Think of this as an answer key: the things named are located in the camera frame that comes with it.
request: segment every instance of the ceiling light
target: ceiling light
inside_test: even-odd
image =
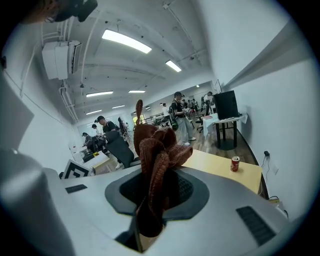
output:
[[[93,97],[93,96],[99,96],[99,95],[106,95],[106,94],[112,94],[113,91],[103,91],[103,92],[95,92],[95,93],[89,93],[86,95],[86,97]]]
[[[90,112],[90,113],[86,113],[86,115],[90,115],[90,114],[97,113],[97,112],[100,112],[100,111],[102,111],[102,110],[100,109],[100,110],[97,110],[97,111],[93,111],[93,112]]]
[[[129,93],[130,94],[143,94],[145,93],[145,90],[130,90]]]
[[[122,108],[124,107],[125,105],[122,105],[122,106],[114,106],[113,109],[117,109],[117,108]]]
[[[134,40],[124,34],[120,34],[111,30],[106,30],[104,31],[103,35],[102,35],[103,39],[107,39],[113,42],[117,42],[126,46],[130,46],[132,48],[135,48],[145,54],[147,54],[148,52],[150,52],[152,49],[149,46],[146,46],[145,44]]]
[[[181,71],[181,68],[174,64],[171,60],[168,60],[165,64],[167,64],[169,67],[173,68],[177,72]]]

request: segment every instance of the soda can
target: soda can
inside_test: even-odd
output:
[[[231,158],[231,171],[237,172],[239,169],[240,157],[234,156]]]

